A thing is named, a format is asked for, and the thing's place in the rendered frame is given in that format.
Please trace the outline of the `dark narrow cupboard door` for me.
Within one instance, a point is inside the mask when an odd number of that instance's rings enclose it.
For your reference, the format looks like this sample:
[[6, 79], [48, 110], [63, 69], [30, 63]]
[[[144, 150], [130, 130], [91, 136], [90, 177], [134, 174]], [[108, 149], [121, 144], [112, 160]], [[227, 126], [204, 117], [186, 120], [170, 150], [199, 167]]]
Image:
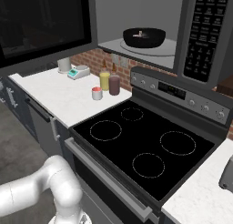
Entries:
[[57, 134], [60, 135], [60, 138], [57, 141], [60, 144], [63, 158], [69, 163], [71, 168], [75, 168], [73, 153], [66, 147], [65, 144], [65, 141], [70, 138], [68, 129], [58, 120], [56, 120], [56, 131]]

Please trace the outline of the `black bowl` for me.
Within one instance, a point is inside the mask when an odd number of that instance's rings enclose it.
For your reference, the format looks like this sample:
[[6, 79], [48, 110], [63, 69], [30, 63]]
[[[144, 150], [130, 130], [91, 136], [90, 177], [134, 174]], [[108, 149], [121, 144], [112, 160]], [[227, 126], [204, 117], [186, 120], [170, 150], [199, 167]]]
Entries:
[[[133, 37], [139, 31], [143, 31], [143, 37]], [[123, 39], [128, 46], [135, 48], [153, 48], [163, 44], [166, 32], [162, 29], [153, 27], [134, 27], [128, 28], [123, 32]]]

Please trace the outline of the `grey microwave turntable plate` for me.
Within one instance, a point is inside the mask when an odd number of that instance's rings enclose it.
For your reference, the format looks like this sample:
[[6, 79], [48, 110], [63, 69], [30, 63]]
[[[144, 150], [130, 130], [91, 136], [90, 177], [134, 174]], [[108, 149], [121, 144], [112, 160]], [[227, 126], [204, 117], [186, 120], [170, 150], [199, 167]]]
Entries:
[[120, 46], [125, 50], [143, 56], [174, 56], [176, 53], [177, 42], [165, 39], [163, 44], [159, 47], [153, 48], [135, 48], [128, 46], [124, 40], [120, 42]]

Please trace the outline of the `microwave door with dark window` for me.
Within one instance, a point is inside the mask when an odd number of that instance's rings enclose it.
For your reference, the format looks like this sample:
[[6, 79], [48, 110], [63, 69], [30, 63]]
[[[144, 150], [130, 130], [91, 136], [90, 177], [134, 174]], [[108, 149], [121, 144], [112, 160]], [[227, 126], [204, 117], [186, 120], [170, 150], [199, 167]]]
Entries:
[[96, 47], [96, 0], [0, 0], [0, 76]]

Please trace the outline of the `grey microwave oven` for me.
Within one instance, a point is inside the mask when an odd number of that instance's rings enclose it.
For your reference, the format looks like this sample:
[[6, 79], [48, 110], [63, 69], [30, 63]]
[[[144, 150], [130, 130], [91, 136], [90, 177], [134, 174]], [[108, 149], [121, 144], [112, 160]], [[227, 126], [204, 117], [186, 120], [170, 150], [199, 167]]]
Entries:
[[233, 0], [182, 0], [174, 56], [132, 53], [120, 46], [122, 40], [99, 47], [174, 73], [193, 86], [215, 87], [233, 75]]

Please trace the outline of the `dark red squeeze bottle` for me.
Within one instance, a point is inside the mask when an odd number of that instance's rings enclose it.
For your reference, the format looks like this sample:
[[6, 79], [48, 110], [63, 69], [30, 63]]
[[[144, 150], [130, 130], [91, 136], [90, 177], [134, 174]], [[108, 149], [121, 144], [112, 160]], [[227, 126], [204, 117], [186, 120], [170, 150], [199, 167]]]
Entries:
[[110, 77], [108, 79], [109, 83], [109, 94], [111, 96], [117, 96], [120, 93], [120, 77], [117, 74], [116, 66], [113, 66]]

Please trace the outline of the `white cup with red top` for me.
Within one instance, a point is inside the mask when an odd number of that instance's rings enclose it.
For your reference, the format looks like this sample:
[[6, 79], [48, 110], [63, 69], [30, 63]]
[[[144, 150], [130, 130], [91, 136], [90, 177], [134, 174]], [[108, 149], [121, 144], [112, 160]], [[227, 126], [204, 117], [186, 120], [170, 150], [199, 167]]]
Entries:
[[101, 87], [93, 87], [92, 88], [92, 98], [94, 100], [101, 100], [103, 97], [103, 90]]

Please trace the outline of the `yellow squeeze bottle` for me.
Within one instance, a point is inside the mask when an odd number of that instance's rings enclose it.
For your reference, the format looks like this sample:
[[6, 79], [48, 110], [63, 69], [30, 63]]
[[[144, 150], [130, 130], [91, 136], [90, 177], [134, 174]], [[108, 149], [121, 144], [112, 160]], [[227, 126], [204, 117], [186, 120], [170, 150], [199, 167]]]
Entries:
[[100, 87], [103, 91], [107, 91], [109, 89], [109, 79], [110, 72], [106, 68], [106, 60], [103, 60], [103, 65], [99, 73], [100, 78]]

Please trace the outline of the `black and grey stove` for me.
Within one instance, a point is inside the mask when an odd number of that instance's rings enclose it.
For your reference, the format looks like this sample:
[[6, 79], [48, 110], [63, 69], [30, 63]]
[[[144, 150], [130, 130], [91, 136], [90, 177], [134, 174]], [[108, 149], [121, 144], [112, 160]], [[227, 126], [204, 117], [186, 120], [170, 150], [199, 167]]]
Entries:
[[[123, 224], [175, 224], [162, 207], [226, 138], [233, 98], [140, 66], [132, 68], [130, 83], [130, 98], [69, 131], [134, 199], [152, 209], [148, 220], [143, 223], [73, 154], [76, 173]], [[220, 111], [223, 118], [218, 118]]]

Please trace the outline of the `white and teal kitchen scale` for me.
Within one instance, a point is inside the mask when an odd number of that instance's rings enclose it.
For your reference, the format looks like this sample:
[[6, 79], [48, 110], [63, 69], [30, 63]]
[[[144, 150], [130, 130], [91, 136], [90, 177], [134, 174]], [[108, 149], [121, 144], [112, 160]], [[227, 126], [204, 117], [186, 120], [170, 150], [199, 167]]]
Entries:
[[72, 66], [71, 70], [67, 74], [67, 76], [73, 80], [89, 75], [90, 75], [90, 68], [85, 65]]

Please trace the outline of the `white canister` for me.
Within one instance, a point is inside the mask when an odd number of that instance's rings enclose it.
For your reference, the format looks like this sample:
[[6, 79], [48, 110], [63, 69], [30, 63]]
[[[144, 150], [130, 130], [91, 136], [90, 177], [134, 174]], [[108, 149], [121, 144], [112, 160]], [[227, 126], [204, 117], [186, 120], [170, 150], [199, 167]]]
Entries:
[[57, 61], [57, 64], [58, 64], [58, 72], [61, 74], [67, 74], [72, 68], [69, 57], [59, 59]]

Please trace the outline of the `grey dishwasher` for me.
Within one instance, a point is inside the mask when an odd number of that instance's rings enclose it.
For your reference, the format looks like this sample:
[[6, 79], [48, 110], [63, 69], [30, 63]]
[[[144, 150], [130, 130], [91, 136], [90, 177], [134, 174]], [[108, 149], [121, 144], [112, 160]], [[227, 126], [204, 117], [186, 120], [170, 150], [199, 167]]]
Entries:
[[[43, 109], [38, 103], [34, 101], [29, 95], [26, 95], [25, 98], [29, 98], [33, 105], [40, 109], [42, 113], [46, 115], [51, 115]], [[53, 155], [60, 155], [62, 156], [62, 150], [58, 141], [55, 141], [54, 135], [51, 128], [51, 123], [47, 123], [44, 121], [30, 106], [29, 110], [31, 113], [31, 117], [33, 119], [33, 123], [35, 126], [35, 131], [37, 134], [37, 138], [40, 144], [40, 147], [45, 151], [45, 153], [51, 157]]]

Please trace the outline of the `dark cupboard run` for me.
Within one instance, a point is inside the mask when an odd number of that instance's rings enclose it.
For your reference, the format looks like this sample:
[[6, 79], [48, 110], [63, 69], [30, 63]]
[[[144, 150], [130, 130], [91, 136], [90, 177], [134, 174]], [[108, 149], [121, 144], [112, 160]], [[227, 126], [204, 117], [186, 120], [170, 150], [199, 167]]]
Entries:
[[[28, 132], [34, 137], [34, 139], [37, 140], [37, 135], [31, 113], [27, 103], [25, 102], [25, 92], [8, 76], [3, 77], [1, 79], [1, 82], [3, 84], [2, 98], [4, 99], [5, 104], [13, 112], [13, 114], [17, 117], [21, 124], [28, 130]], [[16, 108], [14, 108], [10, 102], [9, 96], [6, 91], [7, 87], [14, 90], [14, 100], [18, 104]]]

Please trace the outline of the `grey rounded appliance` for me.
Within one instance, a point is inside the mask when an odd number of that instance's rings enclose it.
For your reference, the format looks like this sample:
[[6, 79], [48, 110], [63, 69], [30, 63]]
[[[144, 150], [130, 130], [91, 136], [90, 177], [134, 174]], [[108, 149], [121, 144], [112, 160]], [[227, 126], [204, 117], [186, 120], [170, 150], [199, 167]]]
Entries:
[[233, 156], [228, 160], [218, 184], [221, 188], [233, 193]]

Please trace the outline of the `grey wall outlet plate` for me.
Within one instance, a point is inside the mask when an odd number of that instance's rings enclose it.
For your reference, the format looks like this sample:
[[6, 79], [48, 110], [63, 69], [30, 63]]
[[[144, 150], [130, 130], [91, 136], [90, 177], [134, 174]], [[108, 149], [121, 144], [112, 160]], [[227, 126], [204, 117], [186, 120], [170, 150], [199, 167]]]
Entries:
[[115, 64], [122, 66], [122, 67], [128, 67], [128, 59], [126, 57], [119, 56], [116, 54], [112, 54], [111, 57], [112, 57], [112, 61]]

